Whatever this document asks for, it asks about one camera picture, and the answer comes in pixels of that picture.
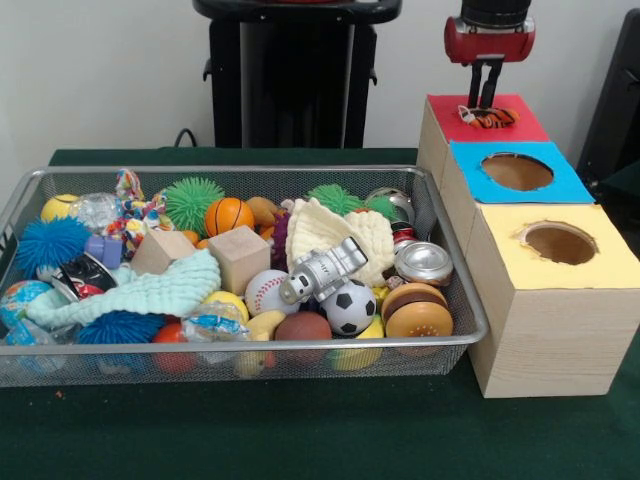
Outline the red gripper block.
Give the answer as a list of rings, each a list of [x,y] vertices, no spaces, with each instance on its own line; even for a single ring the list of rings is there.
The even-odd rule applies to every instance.
[[[516,26],[499,29],[468,24],[461,17],[447,19],[444,29],[446,55],[452,63],[472,63],[469,108],[476,108],[478,105],[483,64],[490,70],[482,88],[480,107],[489,109],[493,106],[503,61],[524,61],[529,56],[534,41],[535,22],[532,17],[527,17]]]

